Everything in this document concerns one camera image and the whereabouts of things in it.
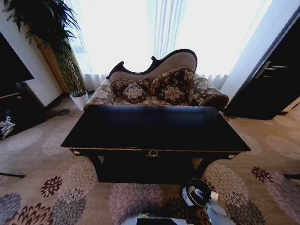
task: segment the white curtain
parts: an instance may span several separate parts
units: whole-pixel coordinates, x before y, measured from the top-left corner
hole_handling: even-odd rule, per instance
[[[229,75],[272,0],[188,0],[175,48],[192,49],[197,73]]]
[[[197,73],[220,88],[261,21],[271,0],[66,0],[80,30],[73,51],[89,90],[121,61],[142,72],[151,56],[161,59],[188,48]]]

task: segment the door handle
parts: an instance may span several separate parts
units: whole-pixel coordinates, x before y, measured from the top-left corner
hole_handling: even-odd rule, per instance
[[[254,76],[254,79],[258,79],[265,70],[268,70],[268,69],[271,69],[271,70],[274,70],[272,68],[268,68],[268,66],[270,65],[271,61],[267,61],[264,63],[264,65],[262,66],[262,68],[257,72],[257,74]]]

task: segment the brass trim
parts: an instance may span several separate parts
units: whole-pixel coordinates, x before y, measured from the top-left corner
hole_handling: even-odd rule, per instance
[[[158,151],[154,151],[154,154],[152,152],[153,151],[149,151],[147,157],[159,157]]]
[[[228,156],[228,158],[234,158],[234,157],[236,157],[236,155],[234,155],[234,154],[229,154],[229,156]]]
[[[18,94],[20,94],[20,93],[19,93],[19,92],[16,92],[16,93],[13,93],[13,94],[0,96],[0,99],[2,99],[2,98],[7,98],[7,97],[11,97],[11,96],[18,95]]]
[[[178,152],[178,151],[189,151],[189,152],[238,152],[238,153],[243,153],[243,152],[247,152],[247,151],[209,151],[209,150],[163,150],[163,149],[134,149],[134,148],[85,148],[85,147],[65,147],[68,149],[83,149],[83,150],[129,150],[129,151],[145,151],[145,150],[150,150],[150,151],[174,151],[174,152]]]
[[[78,151],[78,150],[74,150],[73,153],[74,153],[75,155],[80,155],[80,151]]]

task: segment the wall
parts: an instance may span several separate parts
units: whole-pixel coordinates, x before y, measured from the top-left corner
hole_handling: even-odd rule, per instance
[[[231,100],[249,77],[261,57],[300,5],[300,0],[273,0],[221,92]]]
[[[34,77],[33,80],[26,81],[26,83],[41,103],[46,106],[62,93],[62,89],[44,56],[37,48],[37,44],[34,40],[29,44],[29,40],[25,38],[25,28],[19,33],[13,20],[7,21],[9,14],[3,12],[3,9],[4,5],[3,1],[1,1],[0,32]]]

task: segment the door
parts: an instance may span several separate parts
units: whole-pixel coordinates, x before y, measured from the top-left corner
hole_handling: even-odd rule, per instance
[[[225,115],[269,120],[300,96],[300,20],[291,27]]]

